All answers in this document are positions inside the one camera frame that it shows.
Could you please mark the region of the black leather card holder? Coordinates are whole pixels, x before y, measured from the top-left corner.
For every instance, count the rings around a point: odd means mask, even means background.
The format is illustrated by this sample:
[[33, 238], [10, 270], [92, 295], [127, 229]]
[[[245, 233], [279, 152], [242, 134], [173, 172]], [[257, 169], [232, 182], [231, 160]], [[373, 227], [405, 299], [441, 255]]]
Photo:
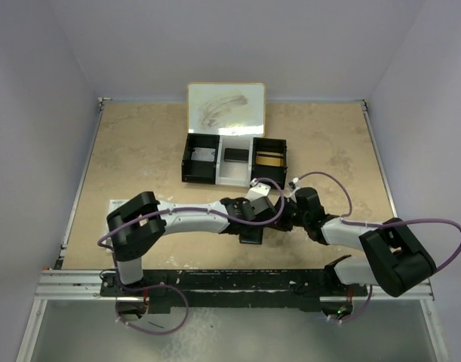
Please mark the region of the black leather card holder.
[[251, 229], [239, 235], [239, 243], [247, 245], [261, 245], [263, 243], [263, 229]]

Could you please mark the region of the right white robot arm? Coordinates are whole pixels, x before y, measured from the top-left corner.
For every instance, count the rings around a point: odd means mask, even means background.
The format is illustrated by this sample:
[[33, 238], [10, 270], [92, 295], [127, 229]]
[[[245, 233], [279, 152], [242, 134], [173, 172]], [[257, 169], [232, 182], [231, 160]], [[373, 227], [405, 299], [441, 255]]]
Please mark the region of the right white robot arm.
[[273, 224], [275, 229], [289, 232], [300, 227], [314, 242], [364, 253], [361, 258], [344, 256], [330, 264], [333, 271], [324, 276], [324, 286], [333, 295], [343, 294], [351, 284], [368, 284], [399, 297], [438, 270], [434, 259], [400, 219], [377, 226], [345, 222], [326, 213], [317, 191], [310, 187], [297, 189], [289, 198], [277, 201], [275, 207], [282, 211]]

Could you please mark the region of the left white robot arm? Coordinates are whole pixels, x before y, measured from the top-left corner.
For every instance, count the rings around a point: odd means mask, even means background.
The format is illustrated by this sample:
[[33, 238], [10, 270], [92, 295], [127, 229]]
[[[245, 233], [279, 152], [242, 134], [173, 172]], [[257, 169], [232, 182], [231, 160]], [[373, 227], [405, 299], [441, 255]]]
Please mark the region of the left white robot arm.
[[128, 296], [141, 292], [142, 257], [164, 236], [188, 232], [250, 235], [274, 222], [279, 212], [266, 196], [172, 204], [157, 200], [153, 192], [142, 192], [106, 217], [118, 288]]

